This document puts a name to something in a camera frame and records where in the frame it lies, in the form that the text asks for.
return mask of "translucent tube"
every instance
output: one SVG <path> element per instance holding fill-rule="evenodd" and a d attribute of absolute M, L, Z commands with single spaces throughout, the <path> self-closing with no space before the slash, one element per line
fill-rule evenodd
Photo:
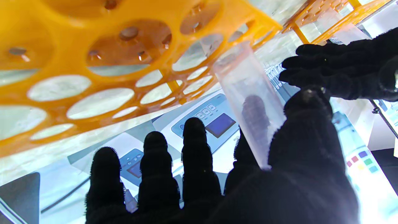
<path fill-rule="evenodd" d="M 273 86 L 249 42 L 224 53 L 213 66 L 240 128 L 261 168 L 268 168 L 269 144 L 286 119 Z"/>

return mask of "cable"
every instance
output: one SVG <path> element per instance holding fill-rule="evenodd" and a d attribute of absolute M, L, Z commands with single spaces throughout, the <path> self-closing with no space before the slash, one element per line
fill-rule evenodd
<path fill-rule="evenodd" d="M 42 211 L 40 211 L 41 214 L 45 213 L 46 211 L 52 209 L 54 206 L 57 204 L 61 203 L 63 200 L 68 198 L 70 195 L 72 195 L 75 191 L 77 191 L 80 187 L 82 187 L 85 183 L 87 183 L 90 180 L 90 178 L 85 179 L 81 184 L 79 184 L 77 187 L 75 187 L 73 190 L 71 190 L 69 193 L 67 193 L 65 196 L 62 198 L 58 199 L 56 202 L 52 203 L 51 205 L 47 206 L 44 208 Z"/>
<path fill-rule="evenodd" d="M 379 108 L 379 106 L 377 106 L 376 102 L 374 100 L 370 100 L 370 102 L 374 107 L 372 113 L 379 114 L 381 116 L 381 118 L 384 120 L 384 122 L 387 124 L 387 126 L 390 128 L 392 133 L 395 135 L 395 137 L 398 138 L 398 134 L 395 131 L 394 127 L 388 122 L 386 116 L 384 116 L 384 114 L 381 112 L 381 109 Z"/>

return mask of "black glove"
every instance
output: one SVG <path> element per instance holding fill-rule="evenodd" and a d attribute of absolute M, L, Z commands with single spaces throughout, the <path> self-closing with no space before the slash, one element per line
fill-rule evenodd
<path fill-rule="evenodd" d="M 318 85 L 346 100 L 398 101 L 398 28 L 349 45 L 304 44 L 282 62 L 279 80 L 299 88 Z"/>

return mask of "blue screen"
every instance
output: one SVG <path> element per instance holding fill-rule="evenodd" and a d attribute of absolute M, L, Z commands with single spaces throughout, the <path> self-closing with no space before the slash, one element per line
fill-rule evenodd
<path fill-rule="evenodd" d="M 128 168 L 127 171 L 133 174 L 135 177 L 140 178 L 141 177 L 140 164 L 141 160 L 138 161 L 138 163 L 134 164 L 132 167 Z"/>
<path fill-rule="evenodd" d="M 214 135 L 216 138 L 219 138 L 224 134 L 232 125 L 234 125 L 236 121 L 230 118 L 228 115 L 223 113 L 219 117 L 217 117 L 214 121 L 206 126 L 206 130 Z"/>

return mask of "button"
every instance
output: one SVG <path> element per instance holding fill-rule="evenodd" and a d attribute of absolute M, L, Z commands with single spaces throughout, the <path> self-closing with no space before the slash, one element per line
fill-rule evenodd
<path fill-rule="evenodd" d="M 209 104 L 207 107 L 208 107 L 210 110 L 215 110 L 215 109 L 216 109 L 216 107 L 215 107 L 213 104 Z"/>
<path fill-rule="evenodd" d="M 210 111 L 209 111 L 208 109 L 206 109 L 206 108 L 203 109 L 202 112 L 203 112 L 204 114 L 206 114 L 206 115 L 208 115 L 208 114 L 210 113 Z"/>
<path fill-rule="evenodd" d="M 197 113 L 196 116 L 199 117 L 200 119 L 205 117 L 201 112 Z"/>

